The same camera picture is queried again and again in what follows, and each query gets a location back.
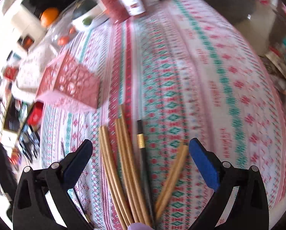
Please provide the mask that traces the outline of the wooden chopstick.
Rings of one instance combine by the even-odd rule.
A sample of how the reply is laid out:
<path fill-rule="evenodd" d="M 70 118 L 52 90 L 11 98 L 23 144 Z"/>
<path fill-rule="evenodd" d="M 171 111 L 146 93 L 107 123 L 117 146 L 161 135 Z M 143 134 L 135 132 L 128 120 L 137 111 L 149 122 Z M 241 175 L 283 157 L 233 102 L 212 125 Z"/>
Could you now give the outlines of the wooden chopstick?
<path fill-rule="evenodd" d="M 129 166 L 129 175 L 130 175 L 130 189 L 131 189 L 131 198 L 134 204 L 136 216 L 139 219 L 140 223 L 144 223 L 148 226 L 152 226 L 151 217 L 146 206 L 146 201 L 142 192 L 139 175 L 135 165 L 135 157 L 133 153 L 133 146 L 131 143 L 131 138 L 128 132 L 128 127 L 126 123 L 126 118 L 124 114 L 124 106 L 120 105 L 121 111 L 121 127 L 123 140 L 125 142 L 125 151 L 126 151 L 126 162 Z"/>
<path fill-rule="evenodd" d="M 104 168 L 115 211 L 118 215 L 122 229 L 128 229 L 128 226 L 134 222 L 134 219 L 124 195 L 111 150 L 109 134 L 105 126 L 99 127 L 99 137 L 101 153 L 104 159 Z"/>
<path fill-rule="evenodd" d="M 155 203 L 155 219 L 158 222 L 165 210 L 167 204 L 169 203 L 172 193 L 175 189 L 176 183 L 185 165 L 186 158 L 188 155 L 188 146 L 184 141 L 180 142 L 177 150 L 177 155 L 170 167 L 168 176 L 164 182 L 160 195 Z"/>
<path fill-rule="evenodd" d="M 125 189 L 127 193 L 128 203 L 130 205 L 130 210 L 131 210 L 134 222 L 143 223 L 144 218 L 142 216 L 142 211 L 140 209 L 139 200 L 137 198 L 137 193 L 136 193 L 135 185 L 133 182 L 131 168 L 128 162 L 127 152 L 126 152 L 125 143 L 123 139 L 121 120 L 119 118 L 115 120 L 115 131 L 117 133 L 118 149 L 119 149 L 119 156 L 120 156 L 120 162 L 121 162 L 121 167 L 122 167 L 123 180 L 124 180 L 124 185 L 125 185 Z"/>
<path fill-rule="evenodd" d="M 114 196 L 113 188 L 111 186 L 110 177 L 108 174 L 108 168 L 105 160 L 104 155 L 104 144 L 102 143 L 102 139 L 100 138 L 100 151 L 102 156 L 102 165 L 104 167 L 104 173 L 106 176 L 107 181 L 107 205 L 105 206 L 105 211 L 108 211 L 108 213 L 105 213 L 105 224 L 107 229 L 127 229 L 127 225 L 125 224 L 125 221 L 121 215 L 120 212 L 117 212 L 115 206 L 118 206 L 116 198 Z"/>

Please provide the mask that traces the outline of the black chopstick gold band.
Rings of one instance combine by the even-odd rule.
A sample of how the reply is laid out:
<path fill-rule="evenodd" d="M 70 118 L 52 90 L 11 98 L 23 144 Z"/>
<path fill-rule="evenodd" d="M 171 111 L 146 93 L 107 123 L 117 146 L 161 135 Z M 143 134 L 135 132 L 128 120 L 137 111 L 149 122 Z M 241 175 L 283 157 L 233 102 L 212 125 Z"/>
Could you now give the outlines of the black chopstick gold band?
<path fill-rule="evenodd" d="M 152 201 L 151 187 L 150 187 L 149 165 L 147 162 L 147 150 L 145 146 L 144 124 L 141 119 L 137 121 L 137 142 L 138 142 L 138 147 L 140 150 L 141 183 L 143 186 L 146 205 L 147 205 L 149 217 L 151 220 L 151 226 L 152 228 L 155 228 L 155 215 L 154 215 L 153 201 Z"/>

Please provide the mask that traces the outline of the pink perforated utensil holder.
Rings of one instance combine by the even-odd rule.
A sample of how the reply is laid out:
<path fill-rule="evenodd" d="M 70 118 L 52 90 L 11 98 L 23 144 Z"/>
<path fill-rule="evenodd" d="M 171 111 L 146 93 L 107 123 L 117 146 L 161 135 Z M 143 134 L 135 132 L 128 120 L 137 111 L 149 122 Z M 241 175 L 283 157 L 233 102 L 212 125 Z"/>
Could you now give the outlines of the pink perforated utensil holder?
<path fill-rule="evenodd" d="M 97 74 L 65 52 L 45 68 L 35 99 L 70 113 L 94 112 L 99 86 Z"/>

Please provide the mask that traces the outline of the red cardboard box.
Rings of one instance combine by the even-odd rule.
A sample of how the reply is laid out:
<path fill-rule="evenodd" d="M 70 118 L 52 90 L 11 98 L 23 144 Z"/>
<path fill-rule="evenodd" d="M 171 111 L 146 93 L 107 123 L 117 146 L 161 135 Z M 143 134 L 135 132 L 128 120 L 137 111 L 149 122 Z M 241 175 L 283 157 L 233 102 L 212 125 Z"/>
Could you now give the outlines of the red cardboard box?
<path fill-rule="evenodd" d="M 34 106 L 32 107 L 30 114 L 28 116 L 28 119 L 27 119 L 28 125 L 37 126 L 40 123 L 42 119 L 42 115 L 43 115 L 43 107 L 44 107 L 43 102 L 36 101 L 34 103 Z"/>

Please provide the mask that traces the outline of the patterned tablecloth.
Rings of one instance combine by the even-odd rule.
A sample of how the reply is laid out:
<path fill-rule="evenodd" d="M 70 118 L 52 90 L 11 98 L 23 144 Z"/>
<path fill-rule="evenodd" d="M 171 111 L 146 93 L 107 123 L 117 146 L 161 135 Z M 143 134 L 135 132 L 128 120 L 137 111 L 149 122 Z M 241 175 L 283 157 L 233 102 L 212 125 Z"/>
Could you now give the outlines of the patterned tablecloth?
<path fill-rule="evenodd" d="M 140 18 L 78 34 L 65 47 L 99 75 L 99 107 L 72 114 L 45 106 L 41 160 L 47 168 L 92 141 L 93 155 L 71 198 L 107 229 L 107 181 L 98 130 L 124 114 L 135 155 L 144 122 L 152 195 L 157 198 L 180 142 L 197 138 L 219 159 L 261 171 L 270 215 L 286 205 L 286 120 L 266 68 L 243 36 L 203 0 L 162 0 Z"/>

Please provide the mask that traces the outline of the glass jar with tomatoes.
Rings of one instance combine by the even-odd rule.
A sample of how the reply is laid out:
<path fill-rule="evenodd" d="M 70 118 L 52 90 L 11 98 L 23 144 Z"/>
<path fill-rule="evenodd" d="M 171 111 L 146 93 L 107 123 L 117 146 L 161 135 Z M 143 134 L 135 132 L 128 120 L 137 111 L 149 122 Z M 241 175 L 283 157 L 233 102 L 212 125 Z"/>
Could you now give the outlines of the glass jar with tomatoes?
<path fill-rule="evenodd" d="M 63 17 L 50 26 L 46 36 L 53 46 L 61 47 L 73 40 L 77 33 L 71 17 Z"/>

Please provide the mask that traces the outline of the orange fruit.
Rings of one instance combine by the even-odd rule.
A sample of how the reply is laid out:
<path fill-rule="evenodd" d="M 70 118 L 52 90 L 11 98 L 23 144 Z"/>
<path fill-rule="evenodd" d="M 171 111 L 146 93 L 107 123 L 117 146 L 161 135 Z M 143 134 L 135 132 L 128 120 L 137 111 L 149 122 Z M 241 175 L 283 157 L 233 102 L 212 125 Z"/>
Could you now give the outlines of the orange fruit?
<path fill-rule="evenodd" d="M 59 16 L 59 10 L 55 7 L 50 7 L 42 13 L 40 17 L 41 26 L 48 27 L 50 26 Z"/>

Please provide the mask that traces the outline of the white bowl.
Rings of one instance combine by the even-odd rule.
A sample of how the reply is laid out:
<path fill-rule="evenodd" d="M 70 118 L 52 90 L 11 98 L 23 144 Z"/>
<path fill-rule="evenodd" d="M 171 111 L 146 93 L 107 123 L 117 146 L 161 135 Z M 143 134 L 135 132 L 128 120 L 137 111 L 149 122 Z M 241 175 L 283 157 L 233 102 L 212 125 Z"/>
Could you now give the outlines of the white bowl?
<path fill-rule="evenodd" d="M 76 8 L 73 12 L 72 25 L 79 32 L 94 29 L 108 20 L 108 16 L 99 5 L 84 13 L 83 6 Z"/>

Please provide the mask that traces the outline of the green squash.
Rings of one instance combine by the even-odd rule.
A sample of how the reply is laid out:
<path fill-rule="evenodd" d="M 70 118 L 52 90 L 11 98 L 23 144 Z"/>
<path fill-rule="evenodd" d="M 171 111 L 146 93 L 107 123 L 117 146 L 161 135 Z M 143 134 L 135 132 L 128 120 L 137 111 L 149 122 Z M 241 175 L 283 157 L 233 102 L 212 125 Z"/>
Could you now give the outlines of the green squash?
<path fill-rule="evenodd" d="M 97 3 L 94 0 L 84 0 L 82 1 L 75 10 L 73 11 L 72 14 L 72 20 L 75 20 L 79 17 L 81 17 L 83 14 L 86 14 L 89 12 L 91 9 L 97 6 Z"/>

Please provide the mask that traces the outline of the tall red-filled jar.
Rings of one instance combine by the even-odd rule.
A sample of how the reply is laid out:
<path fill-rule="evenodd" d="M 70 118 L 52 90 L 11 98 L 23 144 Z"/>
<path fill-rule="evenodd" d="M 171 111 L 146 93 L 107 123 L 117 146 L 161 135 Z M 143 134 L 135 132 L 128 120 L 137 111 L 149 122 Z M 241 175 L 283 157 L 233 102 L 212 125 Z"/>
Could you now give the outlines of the tall red-filled jar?
<path fill-rule="evenodd" d="M 126 21 L 130 15 L 120 0 L 100 0 L 105 6 L 113 24 Z"/>

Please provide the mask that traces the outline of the short labelled jar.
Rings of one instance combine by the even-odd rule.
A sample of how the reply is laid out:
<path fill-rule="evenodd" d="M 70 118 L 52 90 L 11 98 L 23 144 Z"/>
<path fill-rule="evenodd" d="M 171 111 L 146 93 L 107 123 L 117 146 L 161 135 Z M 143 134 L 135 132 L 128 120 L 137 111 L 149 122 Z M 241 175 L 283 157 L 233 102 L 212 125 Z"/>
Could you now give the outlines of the short labelled jar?
<path fill-rule="evenodd" d="M 122 3 L 130 16 L 136 17 L 143 15 L 146 12 L 143 0 L 122 0 Z"/>

